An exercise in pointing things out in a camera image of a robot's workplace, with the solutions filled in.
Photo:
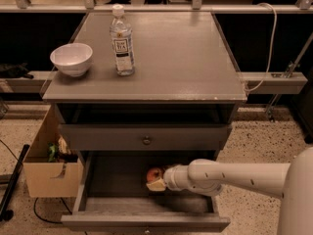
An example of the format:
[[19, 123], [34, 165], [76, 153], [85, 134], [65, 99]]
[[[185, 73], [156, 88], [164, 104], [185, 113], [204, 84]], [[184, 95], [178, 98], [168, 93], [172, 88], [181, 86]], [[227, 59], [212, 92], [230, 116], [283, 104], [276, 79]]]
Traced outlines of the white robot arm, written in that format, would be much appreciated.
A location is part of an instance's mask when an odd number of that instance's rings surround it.
[[271, 196], [281, 201], [277, 235], [313, 234], [313, 148], [288, 164], [224, 164], [197, 159], [187, 165], [153, 167], [147, 187], [160, 192], [188, 190], [216, 196], [224, 185]]

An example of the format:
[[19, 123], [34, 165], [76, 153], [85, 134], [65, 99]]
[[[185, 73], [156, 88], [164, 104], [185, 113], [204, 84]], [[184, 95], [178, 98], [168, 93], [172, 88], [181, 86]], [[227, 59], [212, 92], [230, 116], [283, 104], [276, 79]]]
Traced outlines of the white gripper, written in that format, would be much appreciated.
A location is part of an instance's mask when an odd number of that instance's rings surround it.
[[171, 191], [187, 190], [190, 186], [188, 167], [180, 164], [169, 167], [165, 171], [163, 179], [158, 178], [148, 182], [146, 186], [153, 192], [165, 191], [166, 187]]

